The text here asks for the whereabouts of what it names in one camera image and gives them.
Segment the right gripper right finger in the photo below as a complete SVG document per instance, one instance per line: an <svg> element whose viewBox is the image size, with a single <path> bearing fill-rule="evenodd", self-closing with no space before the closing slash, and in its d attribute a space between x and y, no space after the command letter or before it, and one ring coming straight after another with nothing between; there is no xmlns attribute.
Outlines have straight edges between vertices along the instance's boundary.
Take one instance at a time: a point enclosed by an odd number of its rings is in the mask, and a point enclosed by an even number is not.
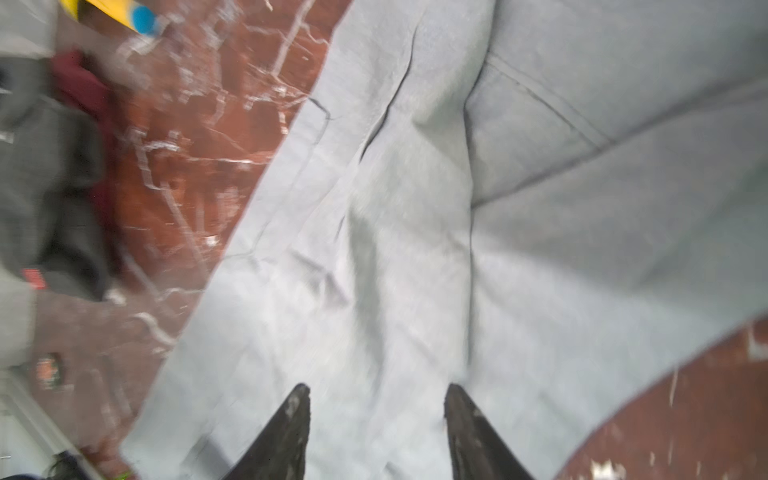
<svg viewBox="0 0 768 480"><path fill-rule="evenodd" d="M447 389L444 417L454 479L533 479L466 390L456 383Z"/></svg>

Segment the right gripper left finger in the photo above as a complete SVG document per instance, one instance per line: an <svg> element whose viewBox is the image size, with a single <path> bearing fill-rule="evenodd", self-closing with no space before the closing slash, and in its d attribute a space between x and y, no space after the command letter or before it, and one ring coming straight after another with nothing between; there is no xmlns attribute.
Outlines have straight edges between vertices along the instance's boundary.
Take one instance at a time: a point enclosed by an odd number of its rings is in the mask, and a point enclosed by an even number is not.
<svg viewBox="0 0 768 480"><path fill-rule="evenodd" d="M310 388L299 383L287 395L224 480L301 480L310 433Z"/></svg>

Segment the light grey long sleeve shirt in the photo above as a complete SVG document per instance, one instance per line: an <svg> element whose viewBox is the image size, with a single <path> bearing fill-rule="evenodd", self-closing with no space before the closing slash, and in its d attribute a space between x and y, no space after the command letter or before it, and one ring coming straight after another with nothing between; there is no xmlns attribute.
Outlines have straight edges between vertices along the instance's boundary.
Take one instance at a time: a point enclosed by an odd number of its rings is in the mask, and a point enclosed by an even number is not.
<svg viewBox="0 0 768 480"><path fill-rule="evenodd" d="M355 1L121 452L220 479L297 384L311 479L443 479L464 386L553 476L767 310L763 1Z"/></svg>

